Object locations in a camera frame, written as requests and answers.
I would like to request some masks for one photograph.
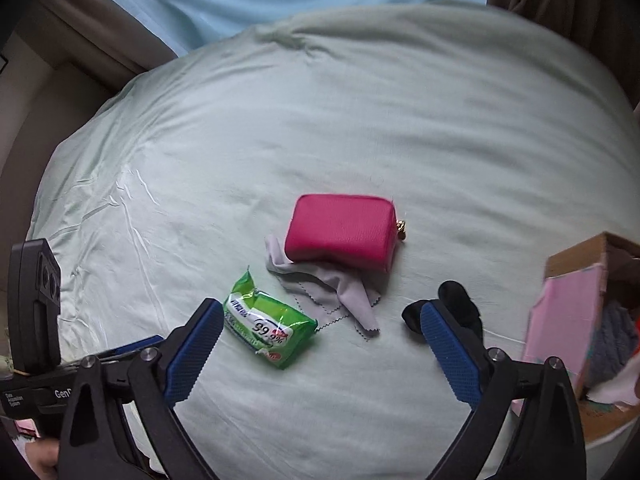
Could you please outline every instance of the bed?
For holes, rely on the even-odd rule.
[[[63,358],[167,335],[248,266],[287,301],[264,237],[306,192],[386,196],[406,220],[380,335],[341,320],[277,370],[225,331],[177,415],[222,479],[424,478],[468,406],[402,309],[458,280],[486,345],[518,358],[546,257],[602,230],[640,238],[640,132],[593,57],[501,10],[249,28],[138,76],[54,152],[28,237],[62,268]],[[619,444],[590,452],[590,478]]]

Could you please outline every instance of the cardboard box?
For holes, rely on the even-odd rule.
[[[542,363],[555,355],[564,361],[587,444],[640,415],[640,405],[599,404],[584,395],[591,343],[612,299],[629,311],[640,307],[640,246],[604,232],[548,259],[543,292],[529,317],[522,360]]]

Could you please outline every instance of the brown curtain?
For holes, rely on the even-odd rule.
[[[597,57],[640,117],[640,43],[612,0],[487,0],[561,34]]]
[[[113,92],[176,57],[113,0],[36,0],[16,31],[54,68],[71,62]]]

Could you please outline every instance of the gold zipper pull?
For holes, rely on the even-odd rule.
[[[398,240],[404,240],[406,238],[406,223],[404,220],[398,220],[396,222],[396,228],[398,229]]]

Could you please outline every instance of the green plastic packaging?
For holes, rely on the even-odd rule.
[[[223,305],[225,324],[238,337],[278,368],[300,352],[318,322],[255,288],[245,272]]]

